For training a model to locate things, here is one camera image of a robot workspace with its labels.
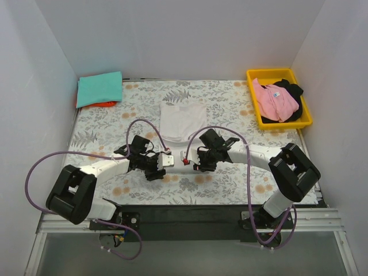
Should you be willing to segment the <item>white t shirt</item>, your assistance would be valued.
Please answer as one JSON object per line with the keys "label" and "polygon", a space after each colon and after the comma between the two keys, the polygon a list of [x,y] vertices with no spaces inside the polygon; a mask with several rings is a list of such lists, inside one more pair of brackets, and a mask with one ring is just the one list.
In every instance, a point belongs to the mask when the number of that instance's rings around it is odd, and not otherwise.
{"label": "white t shirt", "polygon": [[165,145],[174,156],[174,167],[167,167],[168,174],[192,174],[195,171],[181,169],[180,152],[195,149],[203,143],[199,137],[193,135],[208,125],[206,105],[190,103],[187,105],[169,105],[162,102],[160,105],[159,132]]}

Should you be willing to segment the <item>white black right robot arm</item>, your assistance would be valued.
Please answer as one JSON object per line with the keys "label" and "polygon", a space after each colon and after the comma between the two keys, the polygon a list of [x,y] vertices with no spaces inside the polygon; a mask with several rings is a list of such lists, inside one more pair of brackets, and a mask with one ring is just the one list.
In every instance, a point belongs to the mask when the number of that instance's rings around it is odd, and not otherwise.
{"label": "white black right robot arm", "polygon": [[185,155],[184,164],[193,164],[200,172],[213,172],[219,162],[246,164],[271,172],[277,190],[257,210],[250,209],[245,223],[253,227],[273,228],[282,224],[288,216],[288,208],[301,202],[321,178],[316,166],[296,144],[284,147],[249,145],[240,134],[224,140],[213,126],[196,132],[203,143],[194,151],[194,156]]}

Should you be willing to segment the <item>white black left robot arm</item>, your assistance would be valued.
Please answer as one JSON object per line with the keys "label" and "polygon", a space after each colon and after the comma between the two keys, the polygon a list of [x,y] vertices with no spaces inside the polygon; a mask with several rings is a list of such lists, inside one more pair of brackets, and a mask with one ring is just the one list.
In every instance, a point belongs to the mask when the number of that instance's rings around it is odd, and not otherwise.
{"label": "white black left robot arm", "polygon": [[88,166],[65,166],[46,200],[46,207],[75,225],[85,219],[100,219],[108,229],[118,229],[122,224],[118,205],[95,197],[95,189],[133,170],[141,170],[148,181],[162,179],[165,168],[174,164],[174,157],[169,149],[163,152],[149,150],[149,144],[148,139],[136,135],[130,144],[115,150],[110,158]]}

